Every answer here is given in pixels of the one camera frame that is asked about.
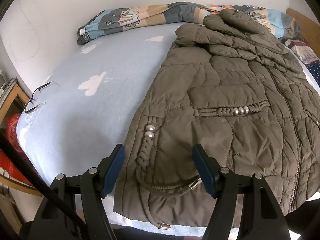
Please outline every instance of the black rod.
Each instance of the black rod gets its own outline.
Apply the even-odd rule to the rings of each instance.
[[[72,221],[74,221],[82,230],[87,230],[83,220],[68,207],[57,194],[51,190],[45,182],[26,164],[20,154],[13,148],[7,138],[0,132],[0,149],[10,159],[16,168],[21,171],[30,183],[40,191],[49,201],[56,205],[63,213],[65,213]]]

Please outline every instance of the quilted coat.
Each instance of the quilted coat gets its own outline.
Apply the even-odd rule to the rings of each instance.
[[[114,211],[157,227],[206,226],[215,199],[192,160],[197,143],[236,174],[262,173],[283,213],[294,211],[320,186],[320,100],[298,61],[232,9],[176,34],[132,120]]]

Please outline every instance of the patchwork blanket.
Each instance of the patchwork blanket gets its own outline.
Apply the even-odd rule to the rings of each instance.
[[[265,25],[277,38],[293,38],[300,31],[293,17],[274,9],[265,9],[253,5],[176,2],[163,5],[104,10],[86,25],[78,29],[79,38],[77,43],[84,45],[100,36],[144,26],[178,22],[202,24],[205,16],[219,14],[225,8],[246,13],[255,21]]]

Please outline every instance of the red plastic bag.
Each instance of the red plastic bag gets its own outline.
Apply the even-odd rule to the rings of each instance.
[[[32,167],[32,164],[26,154],[23,152],[18,143],[16,128],[18,119],[21,114],[13,114],[7,117],[7,129],[5,131],[6,137],[14,149],[21,155],[21,157],[27,162],[29,166]],[[6,170],[9,175],[23,183],[26,183],[30,186],[32,184],[22,175],[22,173],[12,164],[9,158],[4,154],[2,150],[0,150],[0,166]]]

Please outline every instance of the zipper teeth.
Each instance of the zipper teeth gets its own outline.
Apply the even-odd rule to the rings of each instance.
[[[287,100],[287,98],[285,98],[285,96],[279,91],[278,86],[276,85],[275,79],[273,78],[270,70],[269,70],[267,67],[265,67],[265,69],[269,72],[269,74],[270,74],[270,76],[271,76],[271,78],[272,78],[272,81],[273,81],[273,83],[275,84],[275,87],[276,87],[277,91],[279,92],[280,95],[283,96],[283,98],[284,98],[284,100],[285,100],[285,102],[286,102],[286,104],[287,104],[287,106],[288,106],[289,113],[290,113],[290,119],[292,120],[292,125],[293,125],[293,129],[294,129],[294,133],[295,133],[295,135],[296,135],[296,141],[297,141],[297,146],[298,146],[297,150],[298,150],[298,154],[299,154],[299,156],[298,156],[298,158],[299,158],[299,163],[298,163],[298,167],[297,167],[297,172],[296,172],[296,174],[295,174],[294,187],[293,187],[293,190],[292,190],[292,195],[291,195],[290,202],[289,202],[289,210],[288,210],[288,211],[291,212],[292,209],[293,209],[292,206],[293,206],[293,203],[294,203],[295,193],[296,193],[296,189],[297,189],[297,185],[298,185],[298,180],[299,180],[299,170],[300,170],[300,166],[301,166],[301,144],[300,144],[300,140],[299,140],[299,137],[298,137],[298,133],[297,133],[296,126],[294,125],[293,116],[292,116],[291,109],[290,109],[290,107],[289,107],[288,100]]]

